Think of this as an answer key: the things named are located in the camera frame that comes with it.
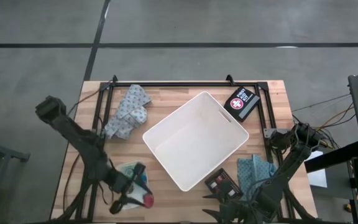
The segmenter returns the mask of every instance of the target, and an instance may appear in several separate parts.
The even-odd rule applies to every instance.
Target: crumpled cloth
[[[109,139],[113,136],[129,139],[132,129],[146,122],[147,111],[143,106],[150,101],[152,99],[140,85],[131,85],[118,110],[104,127],[106,136]]]
[[[254,184],[247,195],[249,187],[258,180],[266,179],[274,175],[277,168],[274,164],[263,161],[258,155],[252,155],[252,159],[239,159],[237,161],[237,178],[243,196],[240,200],[250,200],[256,188],[263,182]]]

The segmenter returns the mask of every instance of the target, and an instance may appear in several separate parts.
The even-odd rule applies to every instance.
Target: gray concrete floor
[[[92,43],[103,0],[0,0],[0,43]],[[358,42],[358,0],[118,0],[101,42]],[[0,223],[46,220],[67,142],[39,121],[47,95],[78,101],[91,49],[0,49],[0,144],[30,152],[13,162],[0,193]],[[91,80],[285,81],[291,108],[349,92],[358,48],[99,49]],[[346,99],[295,114],[318,126]],[[358,140],[356,120],[330,129],[340,145]],[[350,221],[344,199],[313,190],[319,217]]]

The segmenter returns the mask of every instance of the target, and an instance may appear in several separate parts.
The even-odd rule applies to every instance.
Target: black floor stripe
[[[93,44],[0,44],[0,48],[91,48]]]
[[[102,36],[104,23],[106,22],[106,16],[107,16],[107,11],[109,9],[109,5],[110,5],[110,0],[105,0],[103,4],[102,13],[99,19],[98,29],[96,30],[96,35],[94,37],[91,54],[89,56],[88,64],[86,65],[84,81],[89,81],[91,79],[92,69],[96,58],[96,53],[98,52],[98,45],[100,43],[100,38]]]
[[[101,31],[95,40],[100,41]],[[91,56],[96,56],[97,49],[180,49],[180,48],[335,48],[358,47],[354,43],[102,43],[102,44],[0,44],[0,48],[92,48]]]

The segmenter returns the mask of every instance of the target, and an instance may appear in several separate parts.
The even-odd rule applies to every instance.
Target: white paper
[[[313,159],[315,157],[323,155],[321,151],[314,151],[310,154],[309,159]],[[327,178],[326,178],[326,170],[321,169],[308,174],[309,183],[310,185],[317,186],[317,187],[327,187]]]

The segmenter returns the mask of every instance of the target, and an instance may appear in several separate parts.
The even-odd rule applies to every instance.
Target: black box
[[[243,122],[259,101],[259,96],[240,86],[225,102],[224,109],[236,120]]]

